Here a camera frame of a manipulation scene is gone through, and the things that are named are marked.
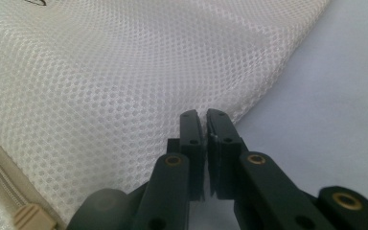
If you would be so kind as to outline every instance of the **mesh bag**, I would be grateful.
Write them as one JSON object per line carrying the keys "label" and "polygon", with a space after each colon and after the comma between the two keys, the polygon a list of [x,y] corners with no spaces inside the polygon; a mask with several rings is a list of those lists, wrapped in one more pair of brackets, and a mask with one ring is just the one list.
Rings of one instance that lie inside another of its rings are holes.
{"label": "mesh bag", "polygon": [[0,1],[0,145],[68,222],[148,180],[182,112],[237,122],[327,3]]}

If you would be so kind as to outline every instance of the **zipper tape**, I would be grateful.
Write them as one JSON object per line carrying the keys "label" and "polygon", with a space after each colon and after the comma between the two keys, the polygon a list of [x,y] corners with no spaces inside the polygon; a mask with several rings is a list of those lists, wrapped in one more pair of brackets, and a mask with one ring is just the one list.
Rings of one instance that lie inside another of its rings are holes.
{"label": "zipper tape", "polygon": [[29,202],[39,204],[57,222],[57,230],[66,228],[65,222],[38,192],[27,176],[16,166],[1,146],[0,186],[6,191],[7,196],[11,198],[17,208]]}

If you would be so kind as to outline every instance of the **gray background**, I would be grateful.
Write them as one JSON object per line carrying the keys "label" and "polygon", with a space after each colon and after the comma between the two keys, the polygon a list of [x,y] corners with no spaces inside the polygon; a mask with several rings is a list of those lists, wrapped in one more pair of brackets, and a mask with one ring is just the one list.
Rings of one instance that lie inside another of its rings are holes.
{"label": "gray background", "polygon": [[[335,0],[284,74],[237,124],[302,190],[368,197],[368,1]],[[233,202],[192,204],[190,229],[239,229]]]}

